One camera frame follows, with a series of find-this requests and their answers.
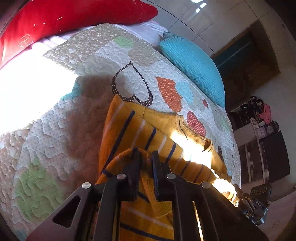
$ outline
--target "red pillow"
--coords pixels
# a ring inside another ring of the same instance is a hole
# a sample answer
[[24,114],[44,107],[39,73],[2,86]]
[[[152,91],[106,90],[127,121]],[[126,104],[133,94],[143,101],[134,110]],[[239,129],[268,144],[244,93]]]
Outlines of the red pillow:
[[141,23],[157,13],[140,0],[31,0],[0,38],[0,69],[42,38],[99,23]]

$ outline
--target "red heart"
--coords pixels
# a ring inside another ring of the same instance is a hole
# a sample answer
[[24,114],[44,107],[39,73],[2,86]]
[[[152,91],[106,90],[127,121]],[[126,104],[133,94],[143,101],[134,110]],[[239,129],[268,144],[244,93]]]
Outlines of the red heart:
[[203,124],[197,119],[192,111],[187,113],[187,123],[189,127],[197,134],[205,137],[206,130]]
[[160,93],[171,108],[172,111],[180,112],[182,109],[181,101],[182,96],[176,91],[176,83],[173,80],[156,77]]
[[209,105],[207,104],[207,101],[205,99],[202,100],[202,103],[204,104],[205,107],[209,108]]

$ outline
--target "navy stripe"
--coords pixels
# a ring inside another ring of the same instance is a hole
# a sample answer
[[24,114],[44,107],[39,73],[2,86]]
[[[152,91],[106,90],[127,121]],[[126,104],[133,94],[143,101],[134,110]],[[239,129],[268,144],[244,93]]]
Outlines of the navy stripe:
[[148,197],[146,197],[143,193],[138,192],[138,194],[139,194],[139,197],[140,197],[140,198],[142,198],[142,199],[144,199],[146,202],[150,203]]
[[191,161],[188,161],[188,162],[186,163],[186,165],[184,166],[183,170],[182,170],[181,173],[180,173],[180,176],[182,176],[182,175],[184,174],[184,172],[185,172],[186,168],[189,166],[190,162],[191,162]]
[[210,175],[209,175],[209,177],[208,177],[208,179],[207,179],[207,182],[209,181],[209,179],[210,179],[212,173],[213,173],[213,172],[212,172],[211,169],[210,169]]
[[198,177],[199,177],[200,174],[202,173],[203,167],[204,167],[204,165],[202,165],[200,171],[199,171],[198,174],[196,175],[196,177],[195,177],[195,179],[194,179],[194,181],[193,181],[194,183],[197,181]]
[[151,144],[151,142],[152,142],[153,137],[155,136],[155,134],[156,134],[156,128],[154,127],[153,128],[153,131],[151,133],[151,136],[149,137],[149,140],[148,140],[148,142],[147,142],[147,144],[145,146],[145,150],[148,150],[148,148],[149,148],[149,146],[150,146],[150,144]]
[[165,163],[168,163],[168,161],[170,160],[170,158],[172,157],[172,155],[173,155],[173,153],[174,153],[174,151],[175,151],[175,149],[176,149],[176,142],[174,142],[174,144],[173,144],[173,147],[172,147],[172,149],[171,149],[171,151],[170,151],[170,154],[168,155],[168,157],[166,158],[166,160],[165,160]]
[[108,172],[106,169],[104,169],[104,170],[102,171],[102,173],[105,174],[105,176],[106,176],[107,178],[111,178],[111,177],[113,177],[112,173]]
[[113,157],[114,157],[114,155],[115,155],[115,152],[117,151],[117,148],[118,148],[118,146],[119,146],[119,144],[120,144],[120,142],[121,142],[121,140],[122,140],[122,138],[123,138],[123,135],[124,135],[124,133],[125,133],[125,131],[126,131],[128,125],[129,125],[129,123],[131,122],[131,120],[132,120],[132,118],[133,118],[134,115],[135,115],[135,112],[132,111],[132,112],[130,113],[129,117],[126,119],[126,121],[125,121],[125,123],[124,123],[124,125],[123,125],[123,128],[121,129],[121,131],[120,131],[120,133],[119,133],[119,135],[118,135],[118,137],[117,137],[117,140],[116,140],[116,142],[115,142],[115,144],[114,144],[114,146],[113,146],[113,148],[112,148],[112,150],[111,150],[111,153],[110,153],[110,155],[109,155],[109,157],[108,157],[108,159],[107,159],[107,161],[106,161],[106,163],[105,163],[105,165],[104,165],[103,170],[106,169],[107,165],[108,165],[108,164],[111,162],[111,160],[113,159]]
[[135,153],[137,150],[138,150],[137,147],[134,147],[134,148],[133,148],[133,155],[134,155],[134,153]]
[[149,233],[146,233],[142,230],[139,230],[139,229],[136,229],[136,228],[133,228],[131,226],[128,226],[127,224],[124,224],[124,223],[120,223],[120,227],[126,229],[126,230],[129,230],[135,234],[138,234],[138,235],[141,235],[141,236],[144,236],[144,237],[148,237],[148,238],[152,238],[152,239],[155,239],[155,240],[159,240],[159,241],[173,241],[172,239],[166,239],[166,238],[163,238],[163,237],[159,237],[159,236],[156,236],[156,235],[153,235],[153,234],[149,234]]

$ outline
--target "knitted pillow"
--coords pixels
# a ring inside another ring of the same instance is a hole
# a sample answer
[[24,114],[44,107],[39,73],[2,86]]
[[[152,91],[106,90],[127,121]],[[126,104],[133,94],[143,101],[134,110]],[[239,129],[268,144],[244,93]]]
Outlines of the knitted pillow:
[[225,108],[224,85],[213,60],[196,44],[164,32],[160,45],[163,55],[190,78],[217,105]]

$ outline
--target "sunlight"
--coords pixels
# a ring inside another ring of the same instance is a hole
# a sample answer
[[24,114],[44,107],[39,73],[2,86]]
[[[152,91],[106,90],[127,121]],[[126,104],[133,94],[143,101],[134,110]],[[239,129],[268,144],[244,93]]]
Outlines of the sunlight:
[[207,4],[204,2],[200,5],[200,7],[203,8],[205,5],[207,5]]
[[234,203],[235,197],[237,195],[234,186],[229,183],[228,181],[222,179],[222,178],[217,178],[214,183],[212,184],[214,188],[216,188],[220,193],[227,193],[230,192],[230,195],[232,195],[231,198],[231,203]]
[[194,2],[194,3],[199,3],[199,2],[202,2],[203,0],[191,0],[191,2]]
[[[45,57],[22,57],[7,63],[0,74],[0,80],[5,80],[0,88],[0,134],[21,129],[40,118],[72,92],[77,77]],[[22,67],[24,61],[30,61],[30,67]]]
[[204,151],[202,145],[195,143],[192,139],[187,140],[185,136],[179,135],[177,131],[174,131],[170,138],[183,148],[184,160],[203,164],[211,168],[212,153]]
[[200,241],[204,241],[203,235],[202,235],[202,227],[200,225],[200,219],[199,219],[198,214],[197,214],[197,209],[196,209],[196,206],[195,206],[195,202],[193,201],[192,203],[193,203],[193,207],[194,207],[194,211],[195,211],[195,217],[196,217],[196,220],[197,220],[198,231],[200,233]]

